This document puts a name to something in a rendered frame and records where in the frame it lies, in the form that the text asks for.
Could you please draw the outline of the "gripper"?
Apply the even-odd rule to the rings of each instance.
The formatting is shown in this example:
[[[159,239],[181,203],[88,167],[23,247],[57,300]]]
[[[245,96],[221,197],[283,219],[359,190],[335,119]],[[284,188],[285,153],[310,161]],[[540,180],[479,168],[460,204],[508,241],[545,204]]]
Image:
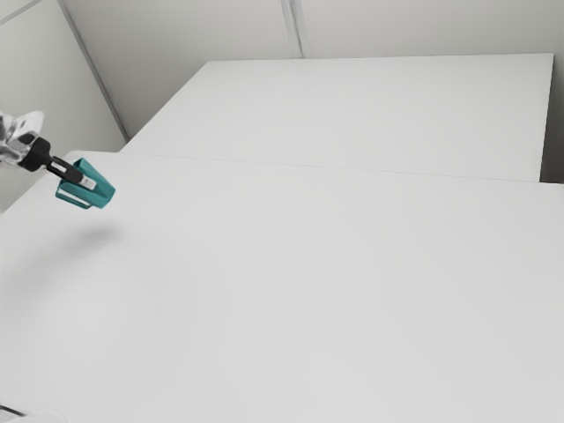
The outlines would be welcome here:
[[[38,171],[41,167],[55,174],[61,180],[81,186],[88,190],[96,188],[96,181],[83,174],[70,163],[50,155],[51,144],[42,137],[37,137],[31,144],[30,150],[25,158],[19,162],[19,166],[30,173]]]

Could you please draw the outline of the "teal faceted mug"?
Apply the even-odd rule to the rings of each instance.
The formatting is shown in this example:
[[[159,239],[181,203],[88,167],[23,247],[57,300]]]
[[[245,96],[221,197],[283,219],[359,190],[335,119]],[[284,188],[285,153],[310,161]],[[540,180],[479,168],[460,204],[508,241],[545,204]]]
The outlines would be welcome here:
[[[56,197],[85,210],[91,207],[103,209],[114,196],[115,187],[85,158],[80,158],[71,165],[95,180],[96,188],[88,190],[61,180],[56,189]]]

